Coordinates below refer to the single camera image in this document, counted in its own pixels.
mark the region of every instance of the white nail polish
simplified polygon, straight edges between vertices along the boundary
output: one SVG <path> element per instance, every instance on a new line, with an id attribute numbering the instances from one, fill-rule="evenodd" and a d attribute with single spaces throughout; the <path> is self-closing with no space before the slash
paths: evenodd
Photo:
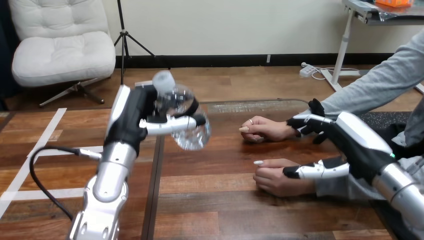
<path id="1" fill-rule="evenodd" d="M 247 126 L 240 127 L 238 130 L 242 133 L 248 133 L 249 132 L 249 128 Z"/>

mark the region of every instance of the fingernail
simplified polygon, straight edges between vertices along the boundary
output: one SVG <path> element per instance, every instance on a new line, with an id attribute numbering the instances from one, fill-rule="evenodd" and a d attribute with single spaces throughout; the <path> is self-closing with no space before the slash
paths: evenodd
<path id="1" fill-rule="evenodd" d="M 265 140 L 265 138 L 263 136 L 256 138 L 256 142 L 257 143 L 262 143 Z"/>
<path id="2" fill-rule="evenodd" d="M 249 128 L 247 126 L 240 127 L 238 130 L 242 133 L 248 133 L 249 132 Z"/>

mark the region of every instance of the person's arm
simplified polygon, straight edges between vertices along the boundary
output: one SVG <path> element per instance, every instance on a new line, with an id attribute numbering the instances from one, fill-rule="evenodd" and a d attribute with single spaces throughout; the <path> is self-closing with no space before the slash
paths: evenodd
<path id="1" fill-rule="evenodd" d="M 398 162 L 408 170 L 408 168 L 421 160 L 423 157 L 415 156 L 411 158 L 401 158 Z M 424 169 L 418 171 L 408 171 L 417 181 L 424 184 Z M 355 179 L 352 175 L 315 179 L 315 191 L 317 197 L 336 196 L 350 200 L 384 200 L 383 196 L 363 179 Z"/>
<path id="2" fill-rule="evenodd" d="M 424 31 L 420 31 L 388 60 L 321 104 L 325 116 L 331 119 L 336 119 L 342 111 L 363 114 L 391 102 L 423 80 Z"/>

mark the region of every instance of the gray sweater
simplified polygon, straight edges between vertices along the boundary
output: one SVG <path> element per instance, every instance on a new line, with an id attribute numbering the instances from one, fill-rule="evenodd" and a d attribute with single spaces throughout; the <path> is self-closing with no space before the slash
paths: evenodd
<path id="1" fill-rule="evenodd" d="M 322 101 L 327 118 L 336 119 L 342 112 L 363 114 L 383 106 L 401 94 L 414 88 L 424 80 L 424 31 L 415 35 L 406 45 L 399 47 L 394 55 L 368 74 L 335 92 Z M 410 115 L 406 129 L 393 138 L 398 145 L 411 146 L 424 139 L 424 98 L 417 103 Z M 399 163 L 404 169 L 421 158 L 402 158 Z M 424 184 L 424 169 L 413 177 Z M 363 179 L 353 176 L 318 179 L 315 181 L 316 195 L 340 196 L 349 199 L 384 199 Z"/>

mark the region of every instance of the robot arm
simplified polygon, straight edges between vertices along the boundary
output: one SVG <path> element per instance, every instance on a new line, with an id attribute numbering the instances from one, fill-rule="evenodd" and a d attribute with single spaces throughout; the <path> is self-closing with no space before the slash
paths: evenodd
<path id="1" fill-rule="evenodd" d="M 303 123 L 326 136 L 342 152 L 346 163 L 326 167 L 322 160 L 302 166 L 285 167 L 289 178 L 316 179 L 346 176 L 365 179 L 398 210 L 405 225 L 424 239 L 424 187 L 394 159 L 389 145 L 357 116 L 342 112 L 336 121 L 313 114 L 298 115 L 287 121 Z"/>
<path id="2" fill-rule="evenodd" d="M 205 124 L 201 115 L 152 116 L 157 91 L 153 86 L 131 90 L 121 86 L 113 103 L 101 157 L 84 150 L 80 155 L 98 159 L 96 175 L 84 190 L 83 210 L 74 217 L 69 240 L 116 240 L 119 214 L 128 199 L 127 179 L 147 136 L 194 129 Z"/>

